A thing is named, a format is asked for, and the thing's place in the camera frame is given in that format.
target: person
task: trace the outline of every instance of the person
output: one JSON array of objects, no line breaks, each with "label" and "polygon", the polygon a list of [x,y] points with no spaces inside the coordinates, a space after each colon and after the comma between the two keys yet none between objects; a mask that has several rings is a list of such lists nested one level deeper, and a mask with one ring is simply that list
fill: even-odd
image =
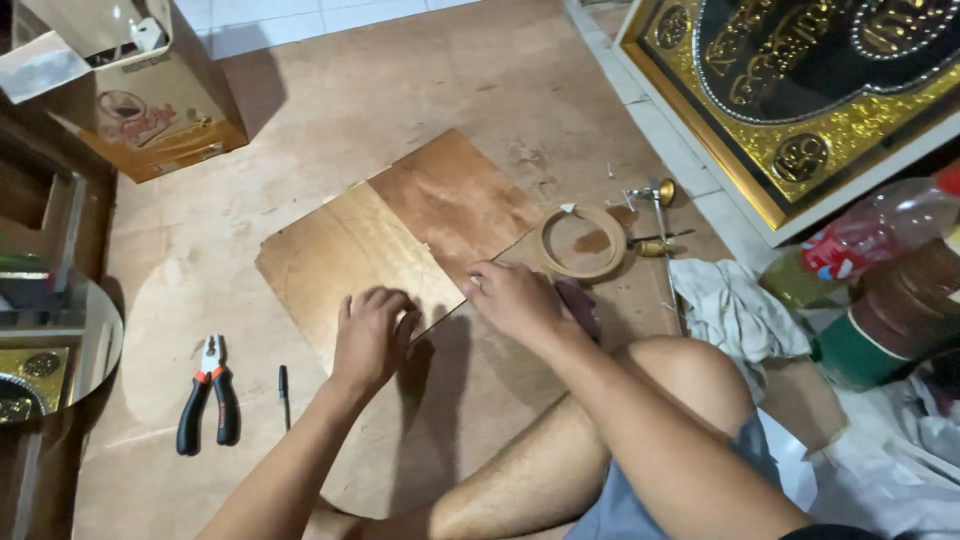
[{"label": "person", "polygon": [[310,521],[315,538],[485,540],[578,518],[567,539],[876,538],[813,525],[771,483],[750,392],[720,350],[652,337],[608,355],[543,274],[491,261],[468,272],[468,300],[556,372],[564,398],[435,503],[385,520],[316,512],[350,427],[406,358],[420,319],[402,291],[347,296],[330,378],[198,538],[299,539]]}]

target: white tile floor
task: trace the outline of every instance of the white tile floor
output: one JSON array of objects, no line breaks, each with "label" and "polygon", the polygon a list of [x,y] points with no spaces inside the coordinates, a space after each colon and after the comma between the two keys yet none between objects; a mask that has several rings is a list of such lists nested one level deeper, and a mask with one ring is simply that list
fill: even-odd
[{"label": "white tile floor", "polygon": [[478,0],[175,0],[215,59]]}]

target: pliers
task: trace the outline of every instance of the pliers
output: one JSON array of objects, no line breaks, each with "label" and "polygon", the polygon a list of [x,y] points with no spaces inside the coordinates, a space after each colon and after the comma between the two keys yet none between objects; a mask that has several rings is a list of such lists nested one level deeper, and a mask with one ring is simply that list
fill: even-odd
[{"label": "pliers", "polygon": [[186,401],[177,426],[177,454],[196,455],[200,450],[200,419],[204,414],[210,382],[217,393],[217,444],[233,446],[240,435],[240,407],[230,384],[231,373],[224,365],[224,337],[211,334],[201,353],[200,371],[193,376],[193,391]]}]

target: round mirror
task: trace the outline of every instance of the round mirror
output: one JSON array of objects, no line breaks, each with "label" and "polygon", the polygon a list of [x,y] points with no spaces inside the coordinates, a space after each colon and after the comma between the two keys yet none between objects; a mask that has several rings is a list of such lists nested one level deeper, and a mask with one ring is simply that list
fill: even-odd
[{"label": "round mirror", "polygon": [[95,282],[72,272],[0,281],[0,424],[50,414],[83,399],[120,359],[123,321]]}]

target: gold frame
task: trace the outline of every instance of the gold frame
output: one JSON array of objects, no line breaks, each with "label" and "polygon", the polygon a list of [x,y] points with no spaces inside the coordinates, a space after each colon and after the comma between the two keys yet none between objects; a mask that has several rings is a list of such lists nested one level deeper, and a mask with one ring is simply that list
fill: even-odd
[{"label": "gold frame", "polygon": [[[867,160],[868,162],[863,162],[860,160],[861,157],[867,152],[869,152],[876,141],[879,141],[883,135],[877,135],[875,137],[876,141],[866,145],[866,148],[859,150],[857,154],[848,162],[853,162],[854,160],[860,160],[860,163],[855,163],[850,165],[849,173],[847,173],[846,179],[841,182],[835,182],[834,185],[831,185],[827,188],[827,191],[821,193],[816,198],[808,198],[810,200],[802,200],[798,204],[797,210],[791,214],[787,214],[778,203],[766,192],[764,186],[761,185],[753,176],[753,174],[748,171],[746,166],[737,158],[737,156],[727,147],[727,145],[721,140],[721,138],[716,134],[716,132],[711,128],[708,122],[704,117],[694,108],[694,106],[687,101],[684,96],[677,90],[674,83],[667,77],[665,73],[660,69],[657,63],[652,60],[641,48],[636,44],[637,39],[640,37],[640,33],[643,28],[650,22],[652,16],[661,16],[662,12],[671,8],[674,5],[682,5],[685,9],[689,11],[689,5],[692,3],[690,0],[668,0],[662,2],[658,6],[658,0],[641,0],[639,5],[636,7],[633,18],[627,21],[627,28],[623,33],[623,38],[617,44],[620,49],[627,55],[628,58],[635,64],[637,69],[650,81],[654,86],[660,96],[667,102],[667,104],[673,109],[673,111],[680,116],[684,124],[689,128],[689,130],[697,137],[704,148],[707,149],[710,156],[720,165],[724,173],[730,177],[733,181],[733,184],[737,189],[742,193],[747,200],[750,202],[751,206],[759,213],[763,221],[770,227],[771,230],[775,231],[791,219],[801,215],[806,209],[811,205],[816,204],[820,200],[823,200],[834,190],[842,187],[845,184],[848,184],[853,179],[860,176],[862,173],[866,172],[869,168],[876,165],[880,160]],[[660,7],[659,12],[654,12],[656,7]],[[690,17],[689,24],[693,24],[693,18],[697,16],[697,13],[689,12]],[[952,67],[947,69],[947,73],[938,78],[939,80],[947,81],[943,85],[947,86],[946,93],[954,91],[955,88],[953,85],[956,85],[957,81],[960,81],[960,65],[954,64]],[[872,102],[878,101],[875,99],[875,96],[870,96],[867,94],[861,94],[860,96],[854,98],[854,101],[861,100],[862,102],[871,104]],[[709,110],[712,110],[710,107],[712,104],[707,104]],[[951,107],[948,107],[948,110],[944,111],[939,115],[940,118],[946,117],[957,110],[960,110],[960,104],[954,103]],[[837,113],[837,111],[828,112],[823,117],[829,117],[831,114]],[[740,124],[744,123],[739,120],[732,119],[730,124]],[[796,132],[798,126],[804,126],[808,122],[798,122],[796,124],[787,124],[779,126],[764,127],[763,129],[767,130],[778,130],[779,135],[782,138],[786,139],[791,134],[789,132]],[[899,123],[895,129],[898,129],[902,126],[902,123]],[[907,144],[911,140],[915,139],[917,136],[921,135],[925,130],[917,130],[911,135],[905,135],[898,138],[898,140],[891,147],[885,150],[885,154],[890,154],[901,148],[903,145]],[[761,170],[765,170],[764,166],[760,163],[757,163]],[[810,187],[809,189],[815,188],[819,183]]]}]

